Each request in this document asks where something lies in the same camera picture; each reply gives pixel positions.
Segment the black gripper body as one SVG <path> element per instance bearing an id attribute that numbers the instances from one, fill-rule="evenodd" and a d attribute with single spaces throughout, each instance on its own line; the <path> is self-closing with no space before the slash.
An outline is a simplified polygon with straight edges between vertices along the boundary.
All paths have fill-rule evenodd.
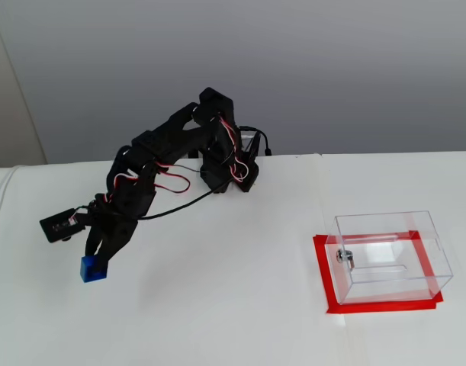
<path id="1" fill-rule="evenodd" d="M 144 169 L 140 174 L 112 171 L 108 191 L 96 194 L 88 205 L 88 226 L 100 228 L 100 244 L 117 233 L 132 233 L 138 220 L 145 217 L 156 195 L 156 170 Z"/>

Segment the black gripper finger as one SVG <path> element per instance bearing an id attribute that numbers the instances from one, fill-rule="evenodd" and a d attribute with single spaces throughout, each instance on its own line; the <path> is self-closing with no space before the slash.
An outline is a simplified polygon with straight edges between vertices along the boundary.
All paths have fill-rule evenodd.
<path id="1" fill-rule="evenodd" d="M 100 228 L 92 226 L 85 244 L 85 256 L 93 256 L 100 245 Z"/>
<path id="2" fill-rule="evenodd" d="M 111 258 L 117 254 L 130 241 L 132 233 L 117 233 L 107 238 L 104 238 L 100 249 L 95 255 L 95 270 L 103 271 Z"/>

